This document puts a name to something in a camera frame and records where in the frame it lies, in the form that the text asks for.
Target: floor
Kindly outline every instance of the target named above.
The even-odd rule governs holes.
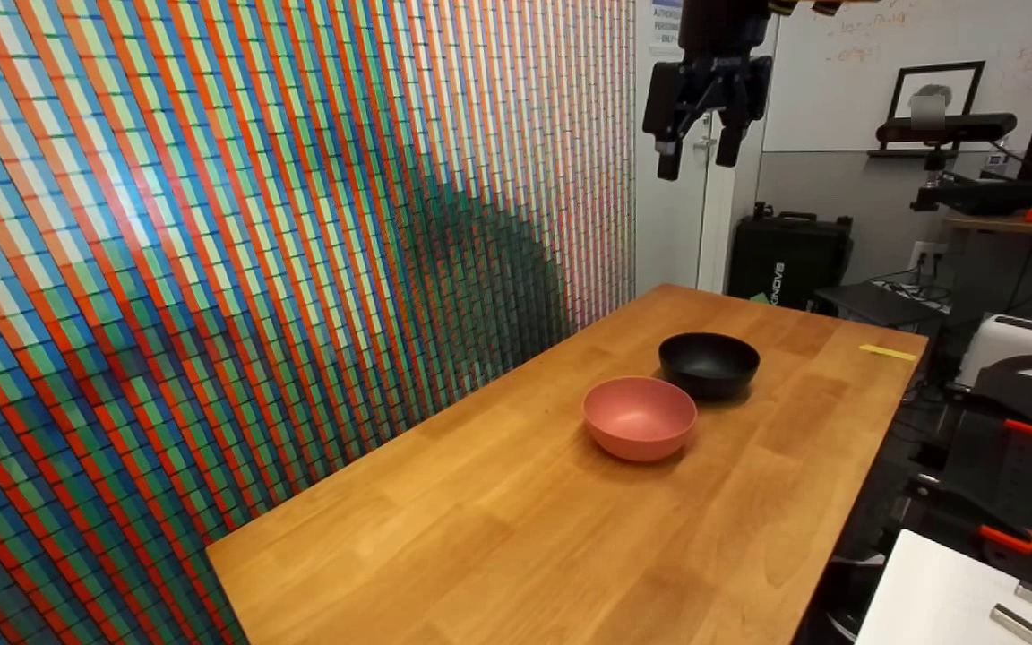
[[[896,411],[896,424],[870,465],[870,477],[855,497],[854,517],[847,518],[847,530],[838,537],[834,555],[870,555],[878,552],[878,543],[889,542],[891,530],[891,511],[904,497],[905,480],[927,465],[927,445],[935,445],[935,426],[939,426],[939,411],[947,404],[947,391],[942,391],[942,375],[920,375],[904,408]],[[847,645],[847,638],[838,638],[827,626],[827,614],[819,604],[819,595],[827,595],[832,584],[824,584],[818,591],[818,603],[811,604],[797,645]]]

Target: black equipment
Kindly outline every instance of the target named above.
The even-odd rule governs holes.
[[[729,293],[811,308],[815,289],[838,287],[850,266],[854,217],[819,223],[811,210],[742,217],[736,227]]]
[[[686,133],[707,110],[721,110],[725,133],[718,166],[736,166],[749,122],[762,117],[769,58],[749,58],[762,42],[766,19],[791,15],[799,0],[686,0],[686,61],[651,68],[646,133],[656,136],[659,179],[682,176]],[[843,0],[815,0],[815,12],[834,15]]]
[[[954,492],[978,497],[984,508],[996,508],[1018,527],[1032,527],[1032,357],[1010,357],[990,367],[976,391],[959,400],[959,416],[950,426],[950,455],[942,480]],[[1002,542],[976,542],[965,530],[965,517],[939,508],[916,523],[942,543],[970,552],[996,571],[1006,571],[1032,584],[1032,552],[1002,549]]]
[[[914,198],[914,210],[935,210],[935,204],[950,204],[966,216],[1010,216],[1032,204],[1032,183],[976,183],[965,176],[950,176],[939,187],[926,187]]]

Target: black bowl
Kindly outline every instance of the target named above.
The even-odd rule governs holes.
[[[739,398],[757,369],[761,352],[725,333],[677,333],[659,343],[662,375],[699,400]]]

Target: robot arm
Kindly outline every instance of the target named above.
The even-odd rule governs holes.
[[[766,19],[787,15],[799,0],[686,0],[686,61],[651,68],[646,133],[656,136],[659,179],[677,179],[686,133],[707,110],[721,110],[725,133],[718,166],[736,166],[749,122],[762,117],[769,58],[749,58],[762,42]]]

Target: white wall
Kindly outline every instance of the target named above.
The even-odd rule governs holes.
[[[780,20],[766,152],[870,152],[896,72],[984,61],[970,110],[1013,110],[1032,129],[1032,0],[883,0],[834,19]]]
[[[634,289],[646,293],[659,282],[696,287],[699,232],[701,232],[701,152],[686,152],[682,179],[656,176],[656,139],[640,133],[650,79],[656,61],[677,61],[682,51],[656,51],[651,0],[634,2]]]

